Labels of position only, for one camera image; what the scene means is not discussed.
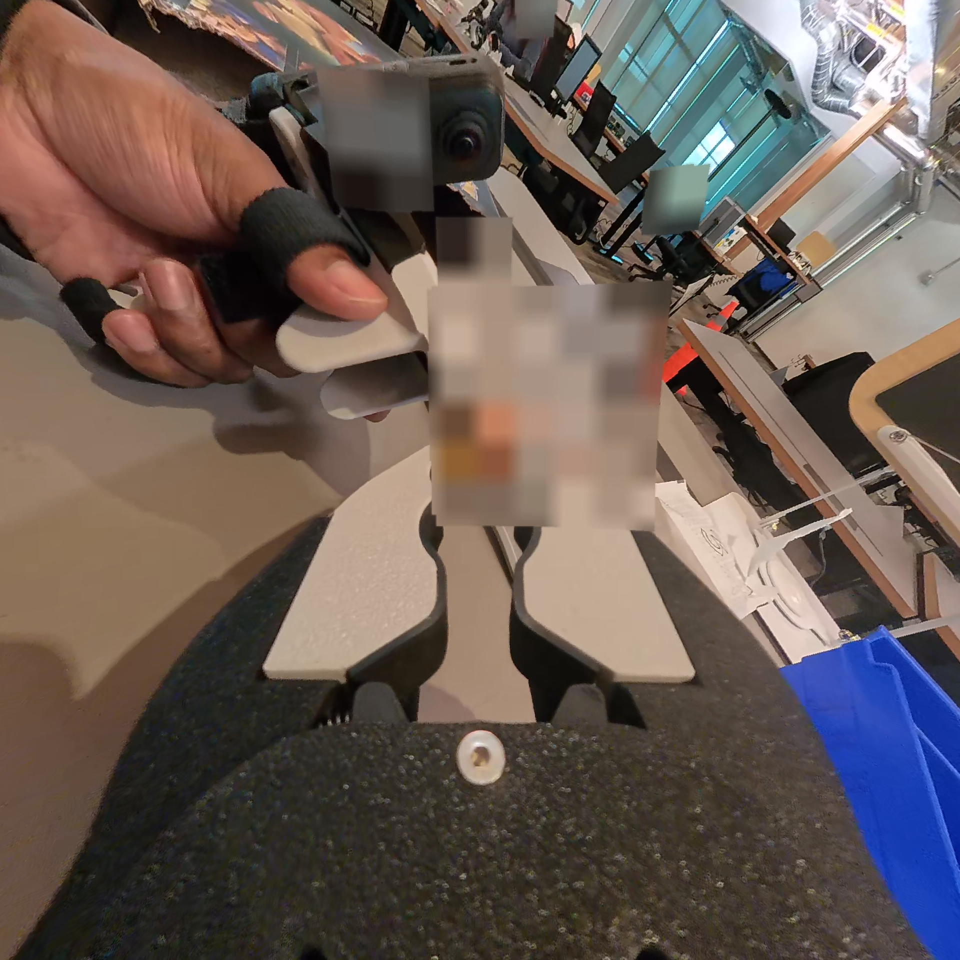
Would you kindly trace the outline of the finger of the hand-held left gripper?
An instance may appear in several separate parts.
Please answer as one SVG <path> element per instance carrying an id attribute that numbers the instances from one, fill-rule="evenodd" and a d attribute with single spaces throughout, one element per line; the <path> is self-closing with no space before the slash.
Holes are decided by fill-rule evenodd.
<path id="1" fill-rule="evenodd" d="M 428 252 L 421 251 L 396 264 L 390 271 L 390 279 L 409 311 L 416 329 L 419 332 L 427 332 L 428 294 L 439 283 L 434 260 Z"/>

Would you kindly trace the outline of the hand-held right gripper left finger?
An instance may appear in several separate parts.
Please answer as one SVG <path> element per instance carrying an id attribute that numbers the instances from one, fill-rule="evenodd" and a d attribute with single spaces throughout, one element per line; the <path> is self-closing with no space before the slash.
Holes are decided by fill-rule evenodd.
<path id="1" fill-rule="evenodd" d="M 353 695 L 388 686 L 412 721 L 449 645 L 443 530 L 430 452 L 374 476 L 327 518 L 263 663 L 274 681 L 331 682 Z"/>

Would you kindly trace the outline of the long wood edged desk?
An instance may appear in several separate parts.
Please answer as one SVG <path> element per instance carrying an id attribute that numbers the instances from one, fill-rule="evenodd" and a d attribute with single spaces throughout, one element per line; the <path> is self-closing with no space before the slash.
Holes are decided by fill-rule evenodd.
<path id="1" fill-rule="evenodd" d="M 425 15 L 431 27 L 438 30 L 463 55 L 475 53 L 461 30 L 437 6 L 427 1 L 415 1 L 416 8 Z M 546 162 L 570 175 L 579 184 L 607 205 L 617 200 L 617 195 L 606 185 L 581 152 L 571 142 L 567 126 L 554 118 L 543 106 L 497 66 L 503 78 L 506 112 L 522 137 Z"/>

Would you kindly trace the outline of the light grey desk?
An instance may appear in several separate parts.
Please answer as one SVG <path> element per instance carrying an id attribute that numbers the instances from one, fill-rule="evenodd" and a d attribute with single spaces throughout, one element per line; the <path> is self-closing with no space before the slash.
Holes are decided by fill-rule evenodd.
<path id="1" fill-rule="evenodd" d="M 671 746 L 700 705 L 630 690 L 647 730 L 320 723 L 337 685 L 262 666 L 328 517 L 421 449 L 318 376 L 177 390 L 114 352 L 26 353 L 2 377 L 2 911 L 59 881 L 10 958 L 707 958 L 724 923 L 663 891 Z"/>

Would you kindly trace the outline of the grey wood edged desk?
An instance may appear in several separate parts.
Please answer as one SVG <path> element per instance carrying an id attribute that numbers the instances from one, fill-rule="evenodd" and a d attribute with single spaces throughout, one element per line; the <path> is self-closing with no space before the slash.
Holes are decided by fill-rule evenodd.
<path id="1" fill-rule="evenodd" d="M 677 327 L 818 511 L 847 511 L 834 526 L 840 540 L 897 613 L 917 618 L 917 555 L 903 510 L 870 498 L 743 342 L 683 318 Z"/>

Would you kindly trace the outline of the person's left hand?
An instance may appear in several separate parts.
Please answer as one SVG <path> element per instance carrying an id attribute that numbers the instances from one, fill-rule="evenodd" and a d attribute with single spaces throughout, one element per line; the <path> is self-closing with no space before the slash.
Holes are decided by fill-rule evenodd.
<path id="1" fill-rule="evenodd" d="M 369 256 L 268 155 L 76 2 L 2 2 L 2 220 L 66 287 L 138 281 L 140 309 L 112 308 L 102 340 L 138 375 L 181 388 L 298 372 L 266 318 L 214 313 L 194 267 L 242 242 L 268 279 L 337 320 L 389 300 Z"/>

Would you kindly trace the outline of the black computer monitor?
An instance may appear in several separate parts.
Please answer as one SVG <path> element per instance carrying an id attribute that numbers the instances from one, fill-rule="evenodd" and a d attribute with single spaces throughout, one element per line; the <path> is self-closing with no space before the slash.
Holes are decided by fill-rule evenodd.
<path id="1" fill-rule="evenodd" d="M 601 49 L 593 38 L 585 33 L 554 84 L 554 92 L 559 103 L 570 102 L 594 66 L 597 66 L 601 56 Z"/>

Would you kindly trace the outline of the white table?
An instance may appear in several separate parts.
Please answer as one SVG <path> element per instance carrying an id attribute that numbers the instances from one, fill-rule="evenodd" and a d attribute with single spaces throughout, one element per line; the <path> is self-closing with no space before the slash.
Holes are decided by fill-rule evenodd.
<path id="1" fill-rule="evenodd" d="M 545 283 L 593 285 L 585 267 L 548 218 L 522 180 L 500 168 L 486 181 L 491 197 L 501 215 L 510 218 L 516 235 L 536 261 Z"/>

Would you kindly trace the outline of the colourful printed board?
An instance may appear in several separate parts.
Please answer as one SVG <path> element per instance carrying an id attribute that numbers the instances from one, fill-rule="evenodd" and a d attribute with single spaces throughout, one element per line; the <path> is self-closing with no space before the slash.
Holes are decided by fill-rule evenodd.
<path id="1" fill-rule="evenodd" d="M 150 19 L 173 19 L 216 37 L 274 70 L 308 66 L 373 66 L 403 55 L 357 17 L 354 2 L 139 1 Z"/>

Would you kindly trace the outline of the large glass window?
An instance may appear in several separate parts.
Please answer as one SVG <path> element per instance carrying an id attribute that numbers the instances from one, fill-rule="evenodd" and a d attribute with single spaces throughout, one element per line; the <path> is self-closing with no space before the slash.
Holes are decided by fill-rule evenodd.
<path id="1" fill-rule="evenodd" d="M 829 136 L 793 67 L 726 2 L 638 2 L 601 84 L 625 144 L 648 135 L 654 170 L 706 168 L 703 214 L 750 210 Z"/>

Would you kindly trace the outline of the blue chair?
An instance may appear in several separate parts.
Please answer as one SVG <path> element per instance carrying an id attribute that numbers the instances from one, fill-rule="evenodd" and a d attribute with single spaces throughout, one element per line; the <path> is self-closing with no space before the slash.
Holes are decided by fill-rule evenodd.
<path id="1" fill-rule="evenodd" d="M 789 269 L 789 264 L 770 257 L 761 259 L 730 288 L 730 294 L 744 310 L 741 320 L 761 311 L 796 280 L 797 274 Z"/>

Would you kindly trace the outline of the wooden beam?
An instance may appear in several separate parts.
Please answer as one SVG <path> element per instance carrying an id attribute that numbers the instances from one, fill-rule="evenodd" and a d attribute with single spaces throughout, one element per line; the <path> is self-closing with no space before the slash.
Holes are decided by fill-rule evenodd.
<path id="1" fill-rule="evenodd" d="M 768 232 L 774 222 L 781 219 L 814 186 L 879 132 L 905 105 L 906 97 L 899 97 L 892 102 L 878 101 L 858 114 L 855 122 L 844 133 L 807 163 L 756 216 L 751 217 L 756 228 Z"/>

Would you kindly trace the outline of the metal ventilation ducts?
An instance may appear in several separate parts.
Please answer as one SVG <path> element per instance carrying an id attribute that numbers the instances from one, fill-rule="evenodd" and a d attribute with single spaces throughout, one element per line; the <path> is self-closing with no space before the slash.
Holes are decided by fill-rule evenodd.
<path id="1" fill-rule="evenodd" d="M 906 161 L 934 160 L 958 191 L 959 3 L 821 1 L 799 10 L 817 44 L 813 103 L 856 117 L 893 104 L 874 136 Z"/>

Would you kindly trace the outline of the wood framed black board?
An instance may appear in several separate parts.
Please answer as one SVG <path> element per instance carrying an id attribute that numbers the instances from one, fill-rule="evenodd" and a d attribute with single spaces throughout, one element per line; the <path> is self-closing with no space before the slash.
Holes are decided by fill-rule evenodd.
<path id="1" fill-rule="evenodd" d="M 959 489 L 912 489 L 884 457 L 877 441 L 877 431 L 893 424 L 959 464 L 958 319 L 873 364 L 854 384 L 848 408 L 853 422 L 906 485 L 918 508 L 958 547 Z"/>

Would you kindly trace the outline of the white metal bracket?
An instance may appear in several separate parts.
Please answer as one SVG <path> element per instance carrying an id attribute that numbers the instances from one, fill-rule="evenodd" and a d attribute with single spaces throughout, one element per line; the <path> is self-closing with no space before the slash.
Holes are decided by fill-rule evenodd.
<path id="1" fill-rule="evenodd" d="M 958 462 L 948 455 L 893 423 L 881 426 L 875 438 L 884 457 L 912 490 L 958 493 Z"/>

